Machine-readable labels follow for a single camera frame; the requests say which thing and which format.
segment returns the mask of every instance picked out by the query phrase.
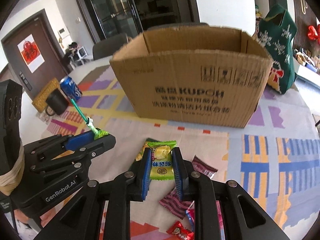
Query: brown door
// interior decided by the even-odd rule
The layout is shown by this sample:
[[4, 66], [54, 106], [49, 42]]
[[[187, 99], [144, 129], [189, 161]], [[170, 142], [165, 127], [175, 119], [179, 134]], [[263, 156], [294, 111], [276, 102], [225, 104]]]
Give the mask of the brown door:
[[54, 77], [67, 75], [61, 58], [48, 38], [40, 16], [26, 23], [3, 41], [4, 52], [27, 94], [34, 99]]

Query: fu character poster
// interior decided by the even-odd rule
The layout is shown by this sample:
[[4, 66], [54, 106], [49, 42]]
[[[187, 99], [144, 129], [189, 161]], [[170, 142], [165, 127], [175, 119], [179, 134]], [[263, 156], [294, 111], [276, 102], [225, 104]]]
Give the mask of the fu character poster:
[[44, 62], [44, 58], [42, 57], [32, 34], [21, 41], [18, 44], [18, 48], [31, 73]]

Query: pink striped candy wrapper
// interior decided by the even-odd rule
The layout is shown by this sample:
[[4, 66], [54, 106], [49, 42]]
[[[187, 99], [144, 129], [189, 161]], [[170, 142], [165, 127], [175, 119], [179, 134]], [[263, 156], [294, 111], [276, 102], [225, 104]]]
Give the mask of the pink striped candy wrapper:
[[[201, 161], [197, 156], [193, 158], [192, 165], [195, 171], [207, 175], [210, 179], [212, 179], [218, 171], [216, 168]], [[193, 205], [193, 201], [180, 201], [175, 187], [168, 195], [161, 199], [159, 203], [180, 219], [186, 216], [186, 210]]]

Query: cardboard box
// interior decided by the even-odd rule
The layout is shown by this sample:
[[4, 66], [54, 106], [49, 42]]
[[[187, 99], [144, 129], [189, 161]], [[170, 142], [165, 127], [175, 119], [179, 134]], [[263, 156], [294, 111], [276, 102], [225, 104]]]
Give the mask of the cardboard box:
[[139, 117], [245, 127], [273, 59], [247, 33], [201, 26], [144, 32], [110, 64]]

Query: red bow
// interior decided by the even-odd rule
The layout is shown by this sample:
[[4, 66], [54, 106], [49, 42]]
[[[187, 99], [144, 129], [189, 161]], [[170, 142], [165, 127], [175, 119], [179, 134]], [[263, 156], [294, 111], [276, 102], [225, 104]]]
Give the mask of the red bow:
[[309, 32], [308, 32], [308, 37], [310, 40], [314, 41], [317, 40], [318, 44], [320, 45], [320, 24], [317, 26], [317, 30], [316, 28], [314, 28], [312, 25], [308, 26]]
[[284, 76], [284, 71], [282, 69], [275, 69], [272, 67], [270, 70], [269, 76], [272, 73], [275, 73], [275, 77], [273, 78], [273, 82], [276, 82], [276, 83], [278, 83], [279, 78], [283, 78], [283, 76]]

